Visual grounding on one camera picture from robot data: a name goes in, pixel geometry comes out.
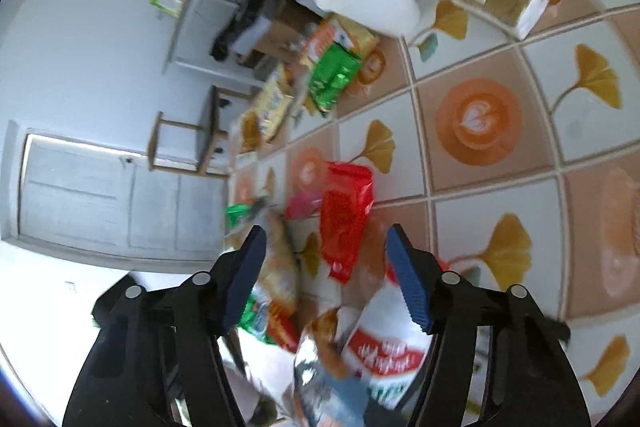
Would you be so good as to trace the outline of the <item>white red-capped milk bottle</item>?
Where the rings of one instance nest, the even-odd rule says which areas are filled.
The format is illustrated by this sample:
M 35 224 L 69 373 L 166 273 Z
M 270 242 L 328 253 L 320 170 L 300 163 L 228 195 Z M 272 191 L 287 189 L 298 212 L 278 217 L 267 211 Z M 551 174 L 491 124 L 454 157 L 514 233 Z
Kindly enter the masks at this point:
M 407 413 L 416 399 L 412 385 L 430 350 L 432 337 L 414 323 L 394 269 L 384 277 L 349 335 L 342 355 L 373 400 Z

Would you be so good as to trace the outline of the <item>pink blue cracker bag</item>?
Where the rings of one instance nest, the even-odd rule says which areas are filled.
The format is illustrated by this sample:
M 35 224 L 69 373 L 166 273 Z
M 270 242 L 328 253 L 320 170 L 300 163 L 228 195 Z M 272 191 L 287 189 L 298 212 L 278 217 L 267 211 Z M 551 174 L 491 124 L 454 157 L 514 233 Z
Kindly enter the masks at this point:
M 308 323 L 294 358 L 294 403 L 301 426 L 403 426 L 401 413 L 382 407 L 338 351 L 340 312 Z

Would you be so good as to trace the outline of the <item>green chip bag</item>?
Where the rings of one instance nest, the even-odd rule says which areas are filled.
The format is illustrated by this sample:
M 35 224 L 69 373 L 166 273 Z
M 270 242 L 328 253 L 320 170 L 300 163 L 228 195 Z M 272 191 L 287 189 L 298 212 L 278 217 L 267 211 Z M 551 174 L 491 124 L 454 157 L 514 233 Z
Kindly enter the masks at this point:
M 276 345 L 276 334 L 271 329 L 273 299 L 264 285 L 258 282 L 260 269 L 266 260 L 266 229 L 254 223 L 258 213 L 256 205 L 232 205 L 226 213 L 233 231 L 239 230 L 241 225 L 249 225 L 250 228 L 232 254 L 224 327 L 239 327 L 262 343 Z

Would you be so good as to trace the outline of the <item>yellow Enaak noodle packet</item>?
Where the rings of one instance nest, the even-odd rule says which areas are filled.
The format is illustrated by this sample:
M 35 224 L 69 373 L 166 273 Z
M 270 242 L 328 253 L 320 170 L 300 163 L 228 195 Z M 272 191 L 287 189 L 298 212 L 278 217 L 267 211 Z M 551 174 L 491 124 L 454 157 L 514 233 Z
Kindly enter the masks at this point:
M 266 209 L 256 223 L 264 229 L 267 237 L 266 257 L 255 286 L 259 311 L 266 319 L 265 342 L 294 353 L 299 343 L 297 260 L 279 213 Z

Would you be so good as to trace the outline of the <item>white door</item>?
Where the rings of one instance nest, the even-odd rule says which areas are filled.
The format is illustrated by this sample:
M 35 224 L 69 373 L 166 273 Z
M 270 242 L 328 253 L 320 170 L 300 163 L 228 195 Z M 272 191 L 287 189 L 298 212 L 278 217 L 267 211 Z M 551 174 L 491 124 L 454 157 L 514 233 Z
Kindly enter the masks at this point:
M 151 170 L 144 156 L 10 121 L 1 238 L 85 265 L 188 273 L 224 246 L 226 182 Z

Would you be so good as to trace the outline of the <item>small wooden stool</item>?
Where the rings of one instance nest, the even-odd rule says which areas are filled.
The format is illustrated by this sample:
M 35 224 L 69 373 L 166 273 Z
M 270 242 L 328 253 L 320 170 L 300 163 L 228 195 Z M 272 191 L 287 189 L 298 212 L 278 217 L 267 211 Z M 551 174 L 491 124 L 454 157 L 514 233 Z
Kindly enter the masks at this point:
M 224 159 L 229 132 L 222 127 L 222 110 L 230 104 L 211 87 L 194 121 L 178 121 L 158 112 L 146 144 L 150 171 L 177 176 L 225 180 L 229 167 Z

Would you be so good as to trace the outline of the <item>gold sachet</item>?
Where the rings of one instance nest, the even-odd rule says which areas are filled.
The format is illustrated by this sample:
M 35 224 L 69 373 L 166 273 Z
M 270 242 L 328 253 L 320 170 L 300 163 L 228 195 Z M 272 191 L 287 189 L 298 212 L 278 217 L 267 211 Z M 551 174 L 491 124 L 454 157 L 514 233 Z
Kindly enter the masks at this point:
M 246 154 L 254 152 L 262 143 L 262 134 L 259 129 L 259 119 L 254 111 L 250 108 L 241 116 L 240 123 L 240 153 Z

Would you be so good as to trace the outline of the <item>red snack bag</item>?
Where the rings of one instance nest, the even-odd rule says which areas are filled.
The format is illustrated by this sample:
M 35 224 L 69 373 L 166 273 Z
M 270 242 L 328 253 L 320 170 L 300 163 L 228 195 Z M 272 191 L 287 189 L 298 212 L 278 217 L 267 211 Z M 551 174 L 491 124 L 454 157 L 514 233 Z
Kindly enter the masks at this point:
M 352 277 L 373 202 L 373 176 L 368 167 L 329 162 L 319 231 L 322 258 L 338 283 L 347 284 Z

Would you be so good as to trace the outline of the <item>yellow snack packet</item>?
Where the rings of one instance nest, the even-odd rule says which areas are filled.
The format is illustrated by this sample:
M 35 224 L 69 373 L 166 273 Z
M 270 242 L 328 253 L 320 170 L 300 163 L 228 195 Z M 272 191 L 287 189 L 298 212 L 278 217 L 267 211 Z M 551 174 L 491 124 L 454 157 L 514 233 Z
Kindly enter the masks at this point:
M 252 106 L 262 141 L 270 142 L 276 136 L 294 101 L 294 95 L 291 72 L 279 64 L 267 78 Z

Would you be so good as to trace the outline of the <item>small green wrapper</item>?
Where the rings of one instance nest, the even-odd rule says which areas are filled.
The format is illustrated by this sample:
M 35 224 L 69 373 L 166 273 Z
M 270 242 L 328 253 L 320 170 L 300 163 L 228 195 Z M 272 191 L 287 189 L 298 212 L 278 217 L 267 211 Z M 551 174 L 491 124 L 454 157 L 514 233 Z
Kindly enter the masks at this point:
M 342 92 L 352 83 L 361 67 L 361 58 L 338 43 L 331 44 L 314 66 L 308 81 L 311 102 L 329 114 Z

